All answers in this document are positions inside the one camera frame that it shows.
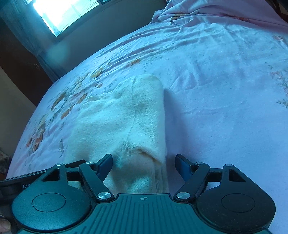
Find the person's right hand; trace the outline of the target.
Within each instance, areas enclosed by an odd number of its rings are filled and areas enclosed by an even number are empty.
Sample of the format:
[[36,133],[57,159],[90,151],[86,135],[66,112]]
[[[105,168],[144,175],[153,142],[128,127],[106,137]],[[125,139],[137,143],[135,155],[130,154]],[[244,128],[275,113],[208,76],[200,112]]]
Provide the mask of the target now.
[[0,233],[7,233],[11,231],[11,223],[4,217],[0,216]]

